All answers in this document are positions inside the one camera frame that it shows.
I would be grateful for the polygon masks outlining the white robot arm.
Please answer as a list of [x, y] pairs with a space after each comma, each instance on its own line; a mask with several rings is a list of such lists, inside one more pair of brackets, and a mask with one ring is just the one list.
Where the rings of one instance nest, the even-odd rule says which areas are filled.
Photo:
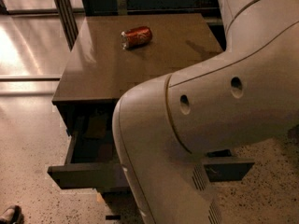
[[299, 120], [299, 0], [218, 0], [226, 50], [118, 101], [115, 146], [145, 224], [219, 224], [201, 165]]

